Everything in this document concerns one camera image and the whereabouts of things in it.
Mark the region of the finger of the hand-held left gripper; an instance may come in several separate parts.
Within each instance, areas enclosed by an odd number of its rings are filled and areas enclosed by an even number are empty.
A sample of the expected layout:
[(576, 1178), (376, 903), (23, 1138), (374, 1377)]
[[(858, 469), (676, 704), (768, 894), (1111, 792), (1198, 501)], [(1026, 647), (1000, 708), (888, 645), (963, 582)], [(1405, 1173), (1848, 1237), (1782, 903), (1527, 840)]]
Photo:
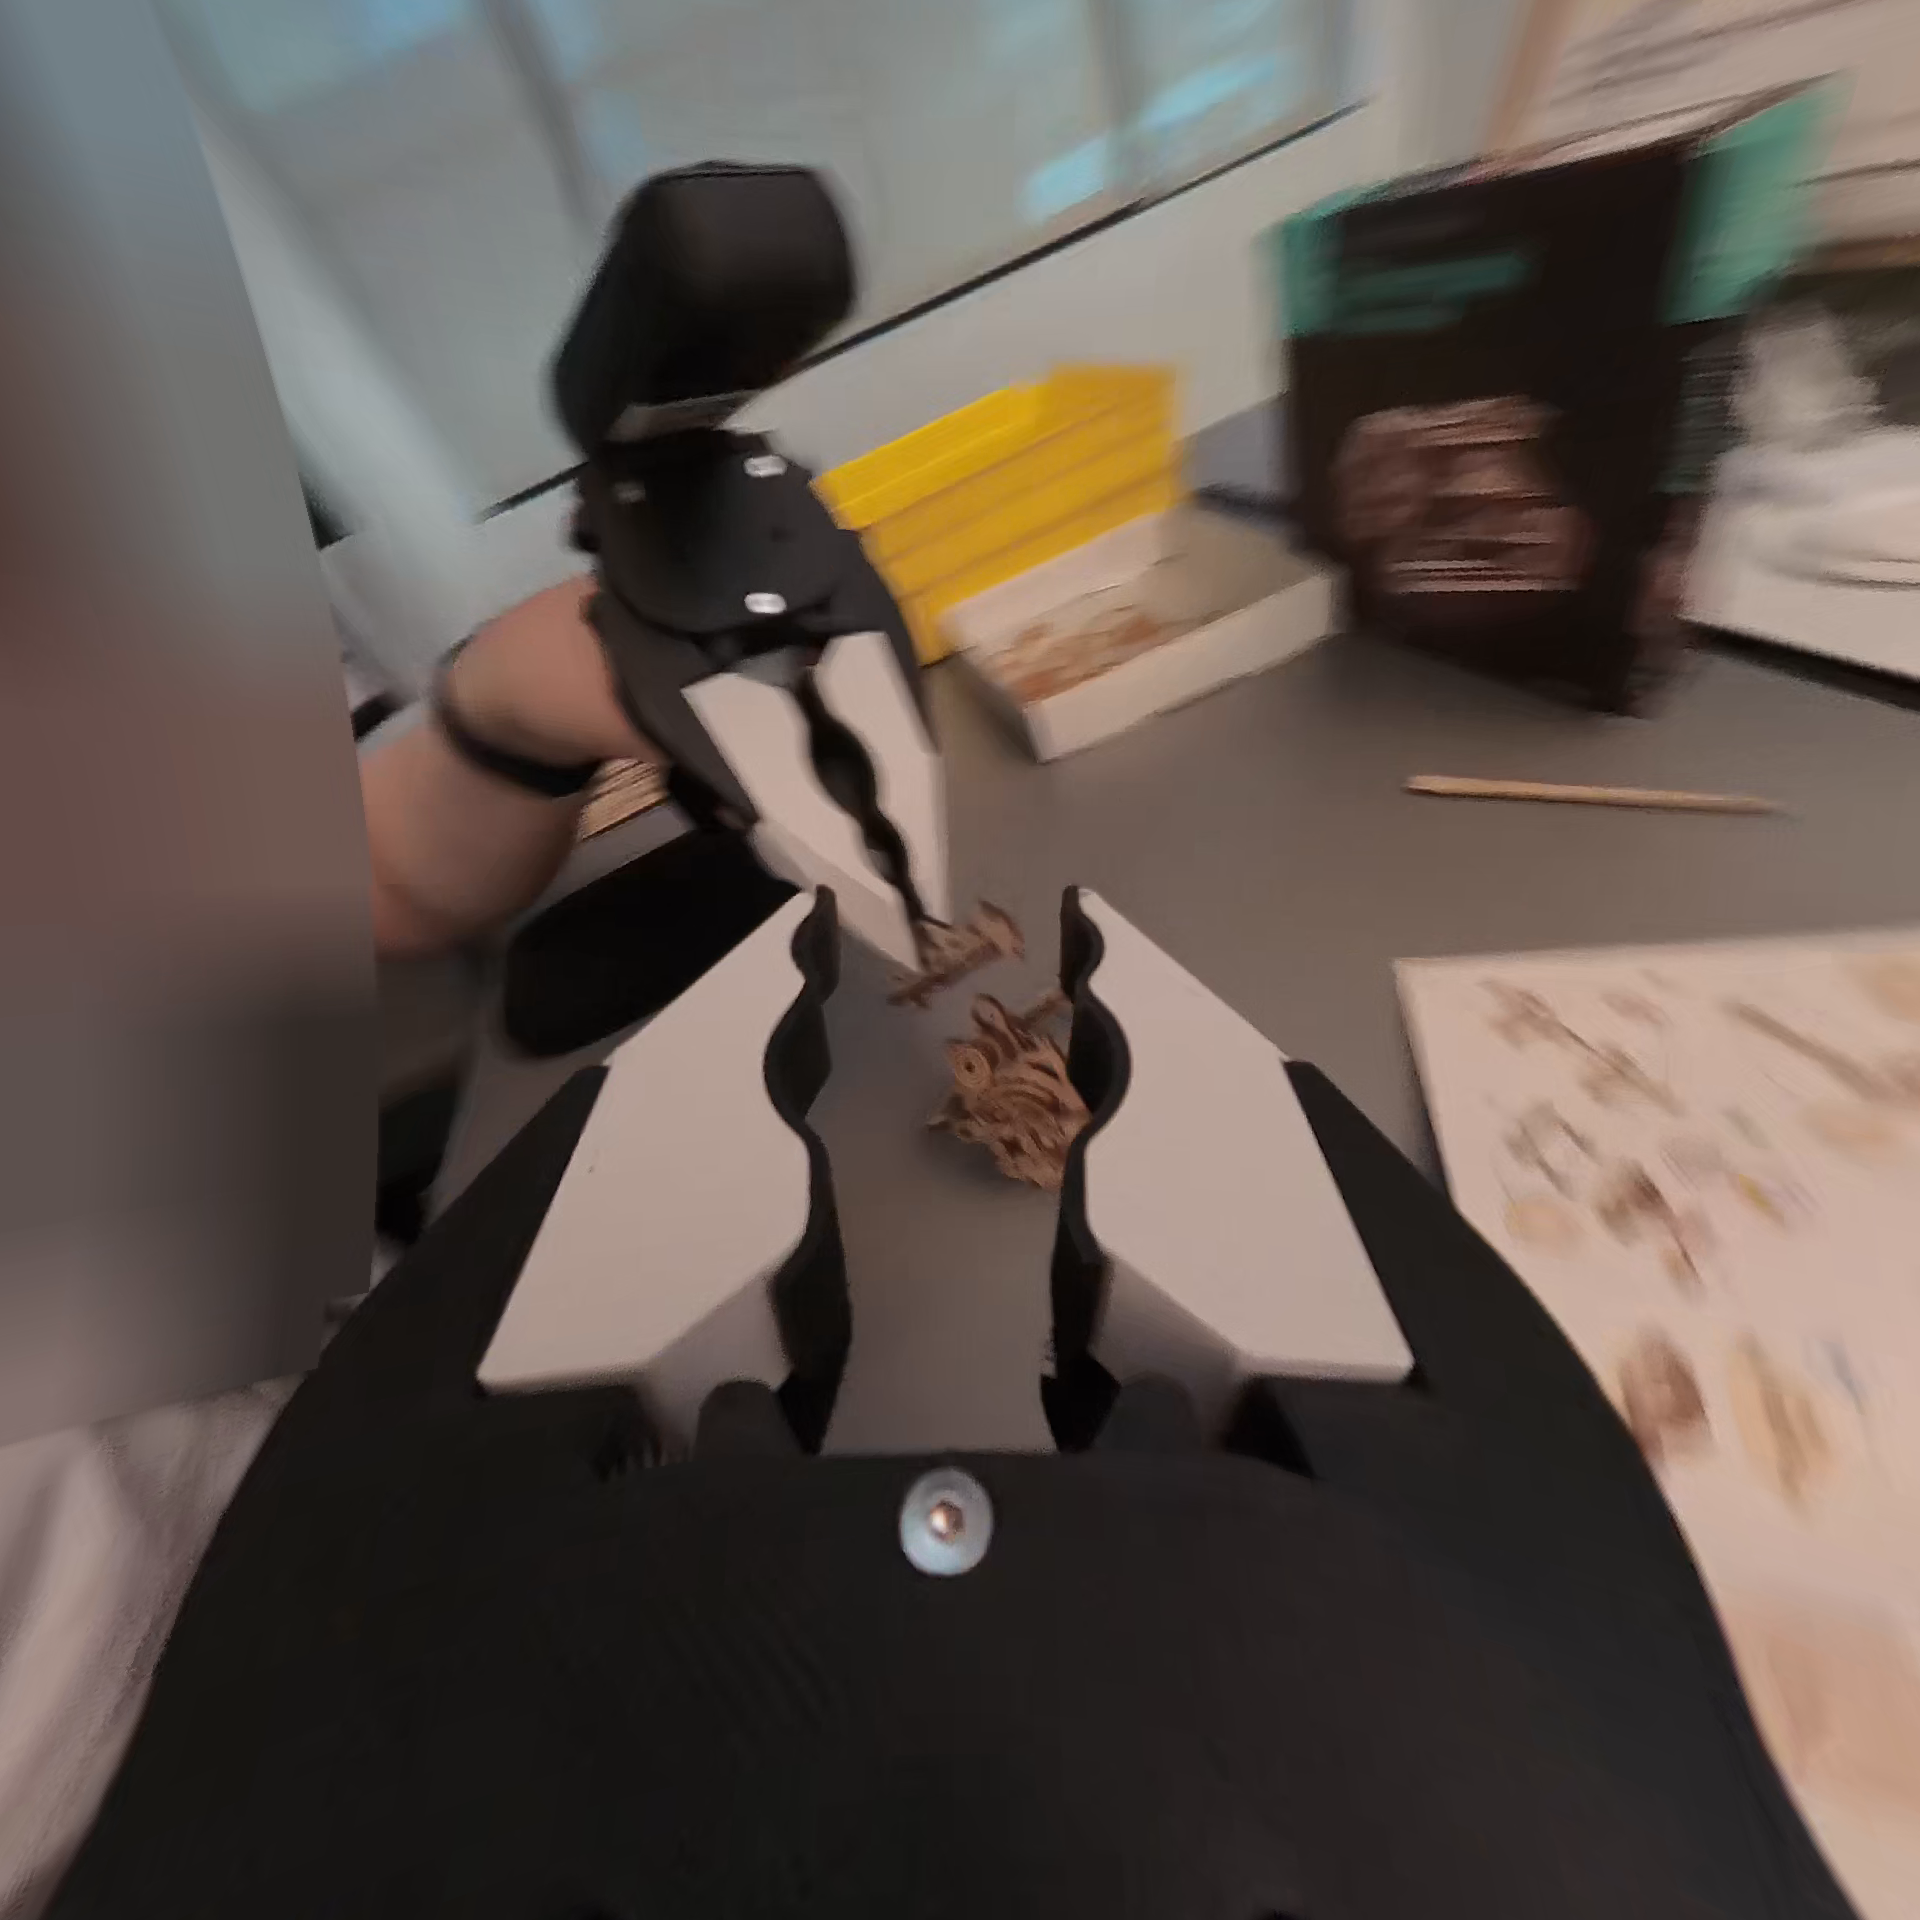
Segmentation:
[(797, 687), (807, 759), (847, 829), (852, 868), (888, 930), (951, 918), (946, 770), (915, 678), (882, 632), (832, 638)]
[(910, 968), (910, 930), (880, 922), (877, 892), (852, 868), (847, 829), (832, 821), (824, 790), (808, 770), (797, 693), (744, 676), (712, 676), (687, 690), (687, 704), (754, 806), (751, 844), (762, 858), (805, 892), (832, 892), (844, 930)]

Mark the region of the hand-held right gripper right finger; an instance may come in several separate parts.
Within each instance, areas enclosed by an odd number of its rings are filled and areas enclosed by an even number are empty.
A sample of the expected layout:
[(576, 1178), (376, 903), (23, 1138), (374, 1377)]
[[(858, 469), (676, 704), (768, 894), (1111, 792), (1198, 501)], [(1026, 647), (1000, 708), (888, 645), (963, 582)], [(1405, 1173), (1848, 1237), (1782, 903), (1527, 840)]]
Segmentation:
[(1290, 1055), (1087, 887), (1062, 892), (1070, 1088), (1050, 1261), (1047, 1429), (1087, 1448), (1120, 1392), (1228, 1433), (1254, 1383), (1400, 1384), (1413, 1351)]

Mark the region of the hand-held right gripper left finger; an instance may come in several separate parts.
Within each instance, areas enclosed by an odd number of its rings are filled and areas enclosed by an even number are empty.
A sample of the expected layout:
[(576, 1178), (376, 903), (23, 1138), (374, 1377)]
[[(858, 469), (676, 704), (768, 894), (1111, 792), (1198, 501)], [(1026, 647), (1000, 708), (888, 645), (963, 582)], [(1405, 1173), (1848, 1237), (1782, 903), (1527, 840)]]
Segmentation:
[(791, 895), (587, 1071), (583, 1129), (476, 1381), (626, 1389), (666, 1452), (712, 1392), (772, 1397), (822, 1447), (845, 1375), (845, 1250), (808, 1112), (832, 1068), (842, 934)]

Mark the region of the wooden model assembly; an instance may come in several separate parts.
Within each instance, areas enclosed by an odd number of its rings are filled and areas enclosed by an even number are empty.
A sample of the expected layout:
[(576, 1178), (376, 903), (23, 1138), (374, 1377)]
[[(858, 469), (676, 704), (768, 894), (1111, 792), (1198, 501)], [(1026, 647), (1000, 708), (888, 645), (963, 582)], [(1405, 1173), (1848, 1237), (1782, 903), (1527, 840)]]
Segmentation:
[[(959, 922), (912, 913), (907, 926), (915, 964), (891, 982), (886, 1000), (916, 1013), (981, 968), (1023, 958), (1020, 922), (994, 903)], [(982, 1148), (1014, 1184), (1059, 1193), (1072, 1143), (1087, 1126), (1087, 1102), (1067, 1064), (1066, 989), (1053, 985), (1026, 1008), (981, 992), (966, 1018), (966, 1032), (943, 1044), (948, 1085), (926, 1129)]]

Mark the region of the person's left forearm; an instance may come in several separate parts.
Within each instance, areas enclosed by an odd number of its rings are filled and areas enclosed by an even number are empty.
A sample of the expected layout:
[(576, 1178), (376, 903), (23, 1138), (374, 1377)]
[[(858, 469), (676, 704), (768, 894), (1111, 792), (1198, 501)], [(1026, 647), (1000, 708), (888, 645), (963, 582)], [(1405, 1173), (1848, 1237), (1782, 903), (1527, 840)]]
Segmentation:
[(576, 849), (606, 764), (556, 770), (509, 757), (451, 705), (376, 733), (358, 753), (374, 945), (442, 953), (520, 913)]

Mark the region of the black model kit box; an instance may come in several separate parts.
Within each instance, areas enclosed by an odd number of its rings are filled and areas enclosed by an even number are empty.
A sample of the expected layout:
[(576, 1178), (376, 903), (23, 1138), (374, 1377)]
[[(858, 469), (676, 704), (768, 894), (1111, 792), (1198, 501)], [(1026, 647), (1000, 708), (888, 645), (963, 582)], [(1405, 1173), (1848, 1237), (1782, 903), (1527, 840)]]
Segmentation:
[(1267, 234), (1295, 514), (1364, 630), (1603, 713), (1668, 681), (1835, 93), (1370, 182)]

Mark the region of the person's left hand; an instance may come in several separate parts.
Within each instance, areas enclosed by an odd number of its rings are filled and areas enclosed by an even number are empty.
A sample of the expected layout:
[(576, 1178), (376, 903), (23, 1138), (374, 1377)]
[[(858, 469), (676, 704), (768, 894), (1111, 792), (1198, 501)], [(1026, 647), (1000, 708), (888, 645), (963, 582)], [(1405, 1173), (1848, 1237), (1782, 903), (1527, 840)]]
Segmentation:
[(658, 760), (635, 728), (591, 626), (595, 588), (546, 588), (468, 638), (443, 690), (483, 744), (546, 767)]

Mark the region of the yellow plastic bin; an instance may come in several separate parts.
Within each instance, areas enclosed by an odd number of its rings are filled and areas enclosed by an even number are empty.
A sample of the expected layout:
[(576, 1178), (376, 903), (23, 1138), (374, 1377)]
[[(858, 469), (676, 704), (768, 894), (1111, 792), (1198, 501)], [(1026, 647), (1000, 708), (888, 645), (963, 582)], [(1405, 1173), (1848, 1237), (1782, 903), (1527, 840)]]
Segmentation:
[(943, 617), (1183, 495), (1168, 365), (1059, 365), (813, 478), (903, 613), (926, 664)]

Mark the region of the assembly instruction booklet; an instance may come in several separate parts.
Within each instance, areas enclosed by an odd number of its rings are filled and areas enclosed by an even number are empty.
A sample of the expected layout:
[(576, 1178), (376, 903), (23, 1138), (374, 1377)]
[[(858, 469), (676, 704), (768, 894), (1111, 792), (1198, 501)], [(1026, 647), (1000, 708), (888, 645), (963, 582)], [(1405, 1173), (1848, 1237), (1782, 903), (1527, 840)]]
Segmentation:
[(1459, 1210), (1623, 1414), (1861, 1914), (1917, 1914), (1917, 932), (1416, 958)]

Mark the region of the thin wooden stick tool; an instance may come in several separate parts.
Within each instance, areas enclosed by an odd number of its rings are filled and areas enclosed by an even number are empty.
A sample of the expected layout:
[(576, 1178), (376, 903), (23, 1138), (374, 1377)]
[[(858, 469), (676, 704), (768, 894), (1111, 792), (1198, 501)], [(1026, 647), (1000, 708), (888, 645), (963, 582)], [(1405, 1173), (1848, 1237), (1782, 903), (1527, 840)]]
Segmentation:
[(1644, 784), (1556, 784), (1463, 774), (1413, 774), (1400, 782), (1398, 790), (1419, 800), (1456, 800), (1469, 805), (1630, 809), (1699, 813), (1710, 817), (1782, 817), (1788, 813), (1788, 806), (1775, 800)]

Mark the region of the white book stand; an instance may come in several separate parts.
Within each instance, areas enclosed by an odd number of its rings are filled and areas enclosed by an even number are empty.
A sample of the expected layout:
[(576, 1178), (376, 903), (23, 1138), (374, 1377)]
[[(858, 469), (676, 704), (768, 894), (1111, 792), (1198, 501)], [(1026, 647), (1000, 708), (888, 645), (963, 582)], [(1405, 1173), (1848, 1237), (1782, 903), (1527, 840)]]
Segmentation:
[(1917, 678), (1915, 277), (1800, 278), (1743, 332), (1686, 575), (1701, 628)]

